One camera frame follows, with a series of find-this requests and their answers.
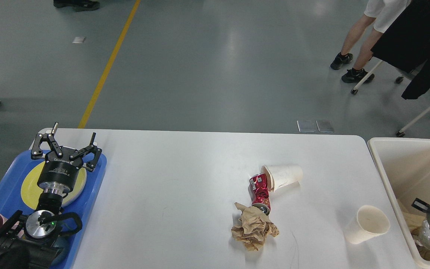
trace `crushed can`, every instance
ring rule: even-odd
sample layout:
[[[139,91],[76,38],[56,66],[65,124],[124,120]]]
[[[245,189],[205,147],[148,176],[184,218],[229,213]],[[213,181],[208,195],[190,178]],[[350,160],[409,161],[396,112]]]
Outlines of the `crushed can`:
[[[254,198],[252,206],[259,208],[265,215],[270,214],[270,200],[268,199],[268,181],[266,174],[259,174],[250,179],[250,186]]]

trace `white table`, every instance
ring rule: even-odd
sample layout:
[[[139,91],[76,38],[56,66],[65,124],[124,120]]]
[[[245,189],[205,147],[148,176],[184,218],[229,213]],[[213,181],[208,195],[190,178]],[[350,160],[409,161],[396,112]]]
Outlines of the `white table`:
[[[92,131],[107,167],[74,269],[416,268],[358,136],[58,129],[55,138],[79,149]],[[287,163],[304,177],[270,194],[280,235],[247,252],[231,238],[234,202],[250,205],[248,180],[262,165]],[[351,245],[343,227],[365,204],[391,229]]]

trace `brown paper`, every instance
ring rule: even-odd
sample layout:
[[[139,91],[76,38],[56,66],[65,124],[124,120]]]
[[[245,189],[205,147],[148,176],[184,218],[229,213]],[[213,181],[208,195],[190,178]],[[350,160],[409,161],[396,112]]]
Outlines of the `brown paper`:
[[[421,247],[421,246],[419,246],[419,245],[416,245],[416,247],[418,248],[419,255],[420,255],[423,259],[425,259],[425,260],[427,260],[427,261],[429,261],[429,262],[430,262],[430,250],[428,250],[428,249],[427,249],[427,248],[425,248],[425,247]]]
[[[246,249],[259,250],[268,235],[275,237],[280,233],[268,216],[257,207],[246,207],[237,202],[235,206],[242,211],[242,215],[239,219],[241,224],[232,227],[232,237],[243,242]]]
[[[425,216],[419,216],[411,213],[403,212],[404,220],[408,225],[409,231],[412,233],[414,230],[420,228],[423,224],[423,221],[426,219]]]

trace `plate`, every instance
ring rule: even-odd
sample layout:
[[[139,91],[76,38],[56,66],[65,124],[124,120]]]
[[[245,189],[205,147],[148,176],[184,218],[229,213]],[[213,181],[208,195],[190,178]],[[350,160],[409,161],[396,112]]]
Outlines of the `plate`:
[[[36,165],[26,176],[24,181],[22,182],[21,186],[21,198],[22,201],[29,206],[31,209],[36,209],[39,196],[42,194],[43,189],[41,189],[37,185],[37,181],[39,179],[39,175],[41,174],[41,171],[43,170],[44,162],[41,162],[40,164]],[[79,170],[79,173],[77,174],[77,179],[75,181],[75,186],[73,191],[71,191],[64,199],[62,206],[68,206],[70,203],[72,203],[77,197],[79,197],[79,194],[81,194],[82,190],[85,186],[85,181],[87,178],[87,172],[85,168],[82,168]]]

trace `trash bin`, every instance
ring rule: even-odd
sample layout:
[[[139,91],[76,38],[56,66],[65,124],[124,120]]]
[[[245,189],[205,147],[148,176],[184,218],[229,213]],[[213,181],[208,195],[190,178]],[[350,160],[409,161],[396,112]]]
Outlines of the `trash bin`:
[[[414,199],[430,203],[430,139],[372,138],[368,147],[414,261],[421,268],[430,268],[430,262],[421,258],[398,204],[400,201],[408,213],[422,215],[411,207]]]

